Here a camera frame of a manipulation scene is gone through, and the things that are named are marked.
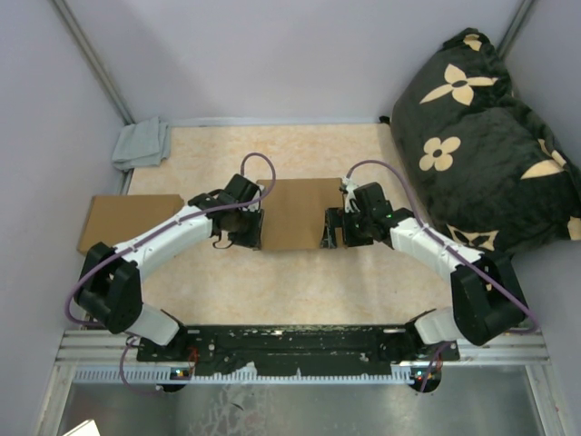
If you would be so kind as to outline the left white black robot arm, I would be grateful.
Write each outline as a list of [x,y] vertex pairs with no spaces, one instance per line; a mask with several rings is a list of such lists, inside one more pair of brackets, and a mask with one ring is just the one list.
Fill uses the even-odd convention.
[[233,245],[260,247],[264,217],[259,207],[265,192],[235,174],[225,188],[202,193],[175,215],[126,242],[95,244],[86,254],[75,302],[111,333],[129,333],[156,344],[166,359],[181,359],[188,350],[182,324],[143,301],[142,283],[156,269],[197,243],[223,235]]

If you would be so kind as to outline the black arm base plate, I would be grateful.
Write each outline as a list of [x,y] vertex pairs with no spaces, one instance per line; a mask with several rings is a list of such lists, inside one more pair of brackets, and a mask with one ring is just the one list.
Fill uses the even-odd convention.
[[402,362],[429,361],[408,324],[189,325],[165,346],[141,339],[138,362],[185,362],[197,376],[229,375],[252,364],[260,376],[390,375]]

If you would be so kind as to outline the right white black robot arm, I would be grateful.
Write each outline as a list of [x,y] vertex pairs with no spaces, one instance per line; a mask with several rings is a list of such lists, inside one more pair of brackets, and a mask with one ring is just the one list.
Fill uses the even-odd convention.
[[424,312],[409,323],[407,354],[424,360],[437,343],[464,339],[481,346],[526,318],[527,304],[510,260],[455,243],[418,221],[406,208],[395,210],[378,183],[340,183],[341,207],[325,213],[321,247],[334,249],[383,243],[436,273],[451,290],[452,303]]

